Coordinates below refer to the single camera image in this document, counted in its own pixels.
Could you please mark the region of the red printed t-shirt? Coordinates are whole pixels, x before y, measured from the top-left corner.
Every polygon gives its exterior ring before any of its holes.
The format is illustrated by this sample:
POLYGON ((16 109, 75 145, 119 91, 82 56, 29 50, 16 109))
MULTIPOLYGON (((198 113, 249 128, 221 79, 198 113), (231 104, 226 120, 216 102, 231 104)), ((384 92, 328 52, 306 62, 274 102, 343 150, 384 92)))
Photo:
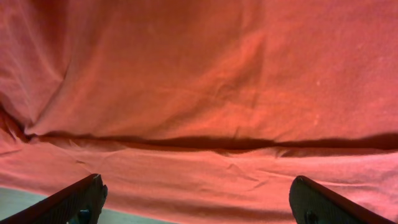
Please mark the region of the red printed t-shirt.
POLYGON ((2 1, 1 186, 293 223, 298 175, 397 220, 396 1, 2 1))

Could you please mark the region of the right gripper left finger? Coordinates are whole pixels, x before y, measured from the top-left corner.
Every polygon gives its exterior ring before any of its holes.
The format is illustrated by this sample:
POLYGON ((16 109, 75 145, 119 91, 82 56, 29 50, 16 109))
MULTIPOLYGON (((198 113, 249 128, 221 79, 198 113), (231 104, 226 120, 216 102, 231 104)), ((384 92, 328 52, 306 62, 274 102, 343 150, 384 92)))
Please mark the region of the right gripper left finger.
POLYGON ((107 196, 101 176, 91 174, 1 220, 1 224, 97 224, 107 196))

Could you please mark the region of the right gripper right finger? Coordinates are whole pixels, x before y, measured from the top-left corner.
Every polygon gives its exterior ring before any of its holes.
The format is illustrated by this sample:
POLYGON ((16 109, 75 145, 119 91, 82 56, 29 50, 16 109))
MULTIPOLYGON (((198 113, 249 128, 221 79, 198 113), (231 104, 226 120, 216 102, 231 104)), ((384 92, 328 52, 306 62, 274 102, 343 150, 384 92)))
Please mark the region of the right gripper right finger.
POLYGON ((394 224, 303 175, 290 186, 289 204, 298 224, 394 224))

